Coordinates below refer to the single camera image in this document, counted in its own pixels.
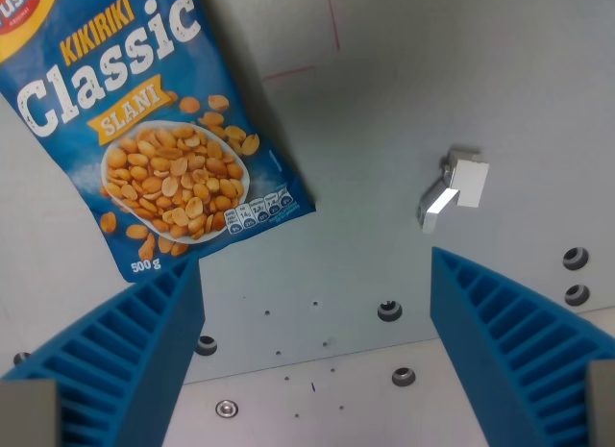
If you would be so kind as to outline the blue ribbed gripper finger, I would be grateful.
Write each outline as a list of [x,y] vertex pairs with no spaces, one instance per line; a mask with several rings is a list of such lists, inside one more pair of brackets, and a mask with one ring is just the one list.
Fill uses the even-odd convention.
[[586,367],[614,339],[549,298],[431,251],[430,318],[491,446],[586,446]]
[[205,323],[199,262],[112,297],[3,375],[51,380],[63,446],[161,446]]

